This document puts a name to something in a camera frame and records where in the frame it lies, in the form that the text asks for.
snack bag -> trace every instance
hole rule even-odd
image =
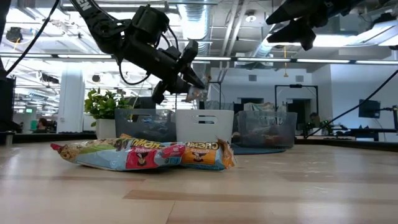
[[[62,159],[107,170],[153,169],[181,163],[184,144],[164,145],[136,138],[100,139],[64,146],[51,144]]]
[[[236,165],[234,153],[226,141],[186,142],[181,165],[194,169],[223,170]]]

clear plastic bin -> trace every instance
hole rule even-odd
[[[236,120],[237,145],[258,148],[291,148],[294,145],[297,113],[240,111]]]
[[[128,134],[134,138],[157,142],[175,142],[175,113],[170,110],[116,109],[116,137]]]

white plastic bin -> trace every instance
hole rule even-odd
[[[231,142],[234,111],[177,110],[177,141],[214,142],[217,138]]]

green plant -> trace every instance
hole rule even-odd
[[[105,95],[101,94],[101,90],[92,89],[88,92],[88,99],[85,100],[85,112],[90,113],[94,119],[114,119],[115,109],[126,109],[131,106],[129,101],[124,99],[123,95],[117,99],[116,93],[107,91]]]

desk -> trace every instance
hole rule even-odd
[[[398,154],[298,145],[212,172],[112,172],[0,147],[2,223],[398,223]]]

